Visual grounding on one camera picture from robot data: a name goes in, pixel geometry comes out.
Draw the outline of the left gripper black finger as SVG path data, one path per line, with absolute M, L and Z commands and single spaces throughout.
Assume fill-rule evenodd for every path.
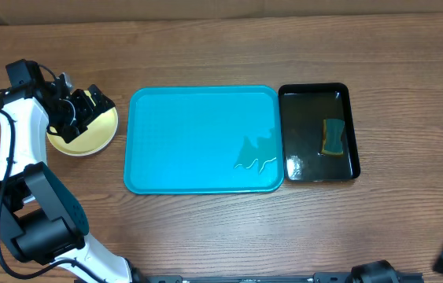
M 92 116 L 99 117 L 101 114 L 108 112 L 115 107 L 114 102 L 106 97 L 102 91 L 94 84 L 88 87 L 89 100 L 92 108 Z
M 93 90 L 75 90 L 69 101 L 75 108 L 75 121 L 72 123 L 78 132 L 84 132 L 96 116 L 96 92 Z

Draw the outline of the yellow-green plate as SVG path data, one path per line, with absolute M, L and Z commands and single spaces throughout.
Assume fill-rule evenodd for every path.
M 95 118 L 88 128 L 71 143 L 65 143 L 58 136 L 46 134 L 51 145 L 70 156 L 88 156 L 103 150 L 116 135 L 119 116 L 114 108 Z

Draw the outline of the green yellow sponge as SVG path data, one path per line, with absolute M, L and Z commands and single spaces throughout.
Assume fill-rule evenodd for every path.
M 323 138 L 321 153 L 328 156 L 342 156 L 344 154 L 341 137 L 345 129 L 345 122 L 341 119 L 323 120 Z

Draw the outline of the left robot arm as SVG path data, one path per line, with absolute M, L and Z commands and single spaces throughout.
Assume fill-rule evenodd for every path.
M 0 89 L 0 265 L 29 280 L 55 267 L 84 282 L 143 282 L 128 259 L 90 233 L 83 207 L 46 161 L 46 136 L 73 141 L 114 109 L 100 89 L 72 90 L 65 75 L 11 75 Z

